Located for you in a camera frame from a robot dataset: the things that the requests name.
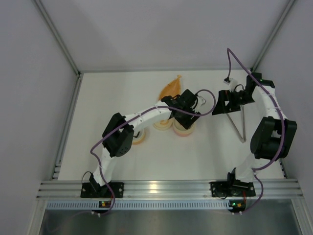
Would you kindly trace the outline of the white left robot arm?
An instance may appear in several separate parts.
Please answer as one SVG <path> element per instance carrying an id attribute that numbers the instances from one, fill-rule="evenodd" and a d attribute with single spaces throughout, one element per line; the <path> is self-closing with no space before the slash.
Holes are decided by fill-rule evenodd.
<path id="1" fill-rule="evenodd" d="M 97 169 L 89 178 L 91 191 L 98 196 L 106 193 L 113 164 L 118 157 L 129 152 L 135 135 L 152 124 L 172 118 L 188 130 L 201 117 L 199 109 L 205 103 L 203 97 L 187 89 L 174 97 L 163 97 L 146 110 L 130 115 L 114 114 L 102 134 L 102 139 L 90 150 L 98 161 Z"/>

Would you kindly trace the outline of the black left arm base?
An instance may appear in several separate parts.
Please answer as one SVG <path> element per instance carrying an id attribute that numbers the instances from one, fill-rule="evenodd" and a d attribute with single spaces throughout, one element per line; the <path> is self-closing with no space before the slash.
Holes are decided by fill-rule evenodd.
<path id="1" fill-rule="evenodd" d="M 110 182 L 111 187 L 116 198 L 122 198 L 124 193 L 124 183 L 123 182 Z M 113 197 L 110 189 L 104 185 L 99 186 L 98 184 L 92 184 L 90 182 L 83 183 L 81 189 L 81 198 L 111 198 Z"/>

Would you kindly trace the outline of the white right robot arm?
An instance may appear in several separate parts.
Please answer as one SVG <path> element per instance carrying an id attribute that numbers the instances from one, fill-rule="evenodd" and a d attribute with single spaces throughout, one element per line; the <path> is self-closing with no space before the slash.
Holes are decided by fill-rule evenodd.
<path id="1" fill-rule="evenodd" d="M 250 140 L 250 154 L 227 175 L 229 188 L 250 189 L 258 171 L 288 155 L 297 123 L 283 114 L 275 95 L 274 82 L 264 80 L 261 73 L 248 75 L 246 85 L 240 91 L 237 90 L 237 80 L 227 77 L 224 82 L 229 85 L 229 90 L 219 91 L 214 115 L 242 113 L 244 106 L 252 103 L 261 118 Z"/>

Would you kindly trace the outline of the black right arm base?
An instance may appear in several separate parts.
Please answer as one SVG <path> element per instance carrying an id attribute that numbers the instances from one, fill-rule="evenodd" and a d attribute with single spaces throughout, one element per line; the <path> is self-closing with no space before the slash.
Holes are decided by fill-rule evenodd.
<path id="1" fill-rule="evenodd" d="M 228 181 L 215 181 L 210 182 L 212 197 L 218 197 L 226 199 L 228 197 L 254 197 L 256 192 L 252 182 L 244 183 L 241 181 L 235 181 L 230 183 Z"/>

